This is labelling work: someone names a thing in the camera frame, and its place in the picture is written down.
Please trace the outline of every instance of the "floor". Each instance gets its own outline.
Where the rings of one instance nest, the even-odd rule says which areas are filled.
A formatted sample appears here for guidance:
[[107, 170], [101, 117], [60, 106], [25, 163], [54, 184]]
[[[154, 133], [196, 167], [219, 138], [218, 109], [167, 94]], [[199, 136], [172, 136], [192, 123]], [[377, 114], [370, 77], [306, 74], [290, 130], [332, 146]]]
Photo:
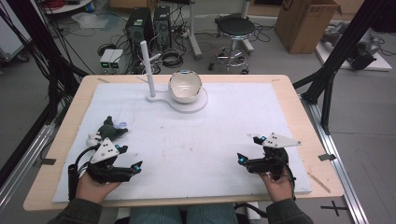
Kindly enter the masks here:
[[[110, 25], [105, 29], [79, 29], [78, 24], [70, 19], [73, 14], [65, 13], [58, 18], [60, 26], [68, 32], [66, 39], [94, 74], [103, 73], [99, 64], [98, 48], [110, 41], [115, 42], [116, 35], [122, 35], [125, 24], [117, 16], [100, 11], [98, 14], [109, 19]], [[202, 59], [194, 60], [191, 45], [185, 39], [183, 65], [179, 68], [162, 67], [160, 74], [172, 74], [179, 69], [190, 69], [198, 74], [225, 74], [222, 66], [216, 66], [214, 71], [207, 69], [216, 49], [230, 43], [225, 37], [211, 35], [216, 32], [214, 19], [217, 16], [203, 16], [195, 20], [195, 33], [203, 52]], [[276, 18], [251, 17], [251, 20], [266, 29], [267, 26], [275, 24]], [[383, 49], [396, 51], [395, 35], [375, 35], [385, 40]], [[288, 54], [274, 29], [263, 30], [259, 38], [262, 41], [251, 42], [255, 51], [248, 58], [250, 74], [284, 74], [291, 82], [295, 82], [321, 67], [315, 53]], [[395, 56], [383, 57], [393, 68], [396, 67]], [[72, 58], [76, 66], [88, 71], [75, 54]], [[240, 69], [232, 69], [230, 73], [239, 74]], [[7, 66], [0, 67], [0, 74], [0, 120], [7, 127], [0, 131], [0, 141], [3, 144], [0, 165], [3, 166], [47, 104], [48, 81], [42, 77], [33, 60], [28, 63], [14, 60]], [[334, 81], [330, 132], [365, 215], [372, 223], [396, 222], [396, 181], [393, 178], [396, 170], [395, 86], [395, 69], [389, 72], [340, 69]], [[297, 92], [303, 93], [306, 88], [302, 87]], [[32, 167], [23, 179], [0, 214], [0, 223], [44, 223], [59, 212], [32, 213], [22, 208], [38, 169], [37, 166]], [[347, 210], [321, 208], [332, 206], [332, 202], [338, 207], [346, 207], [343, 198], [297, 200], [297, 204], [316, 223], [352, 223]], [[259, 203], [261, 209], [265, 209], [268, 204]], [[116, 209], [104, 209], [101, 223], [111, 223], [116, 214]]]

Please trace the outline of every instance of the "metal stool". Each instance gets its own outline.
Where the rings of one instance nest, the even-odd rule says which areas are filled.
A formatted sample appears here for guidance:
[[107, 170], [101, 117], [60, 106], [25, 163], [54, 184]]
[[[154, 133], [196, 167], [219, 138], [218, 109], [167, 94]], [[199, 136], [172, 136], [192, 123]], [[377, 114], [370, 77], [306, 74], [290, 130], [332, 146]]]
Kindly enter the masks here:
[[209, 70], [213, 71], [215, 61], [223, 63], [227, 66], [227, 74], [230, 67], [244, 65], [241, 74], [248, 74], [248, 56], [236, 47], [239, 41], [248, 39], [254, 34], [256, 27], [253, 22], [238, 17], [228, 17], [218, 22], [218, 32], [220, 35], [227, 35], [231, 38], [231, 46], [223, 47], [216, 51], [216, 56], [209, 65]]

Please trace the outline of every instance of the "desk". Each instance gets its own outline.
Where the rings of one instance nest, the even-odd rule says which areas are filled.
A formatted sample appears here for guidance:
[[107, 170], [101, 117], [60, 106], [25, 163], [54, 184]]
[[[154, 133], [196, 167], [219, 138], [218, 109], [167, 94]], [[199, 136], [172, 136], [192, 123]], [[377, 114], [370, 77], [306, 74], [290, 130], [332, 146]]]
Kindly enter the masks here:
[[[170, 76], [154, 76], [156, 83], [166, 83]], [[317, 134], [306, 115], [304, 108], [286, 76], [280, 75], [200, 75], [204, 83], [271, 83], [281, 109], [284, 113], [290, 132], [304, 144], [299, 147], [300, 157], [305, 170], [308, 172], [312, 192], [297, 195], [297, 198], [339, 197], [344, 191], [337, 175], [329, 161], [321, 161], [318, 156], [324, 154], [324, 149]], [[56, 159], [54, 165], [43, 165], [24, 202], [24, 209], [28, 211], [63, 209], [66, 203], [53, 203], [52, 197], [60, 180], [60, 173], [69, 148], [72, 146], [78, 126], [85, 111], [90, 105], [96, 86], [99, 83], [136, 83], [140, 82], [136, 76], [88, 76], [85, 77], [78, 89], [73, 103], [70, 105], [64, 122], [55, 137], [47, 158]], [[232, 196], [211, 198], [183, 198], [174, 200], [138, 200], [105, 202], [108, 207], [144, 206], [161, 204], [188, 203], [226, 203], [226, 202], [255, 202], [269, 200], [267, 195], [261, 196]]]

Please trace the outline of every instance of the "person's leg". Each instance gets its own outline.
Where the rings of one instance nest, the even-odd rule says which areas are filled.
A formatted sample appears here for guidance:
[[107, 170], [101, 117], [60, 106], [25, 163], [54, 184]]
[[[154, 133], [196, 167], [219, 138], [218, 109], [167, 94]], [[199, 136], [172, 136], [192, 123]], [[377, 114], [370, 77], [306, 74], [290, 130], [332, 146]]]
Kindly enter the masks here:
[[189, 206], [187, 224], [238, 224], [232, 203]]
[[131, 208], [129, 224], [182, 224], [177, 206]]

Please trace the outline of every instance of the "sleeve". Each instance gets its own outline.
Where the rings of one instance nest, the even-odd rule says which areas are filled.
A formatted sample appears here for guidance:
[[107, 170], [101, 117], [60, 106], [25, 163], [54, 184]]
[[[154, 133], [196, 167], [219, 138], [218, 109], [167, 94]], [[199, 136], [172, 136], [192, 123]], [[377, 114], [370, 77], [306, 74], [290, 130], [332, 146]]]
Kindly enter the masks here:
[[273, 203], [266, 210], [268, 223], [270, 224], [314, 223], [309, 216], [300, 210], [293, 199]]
[[74, 199], [48, 224], [97, 224], [102, 214], [102, 205], [82, 199]]

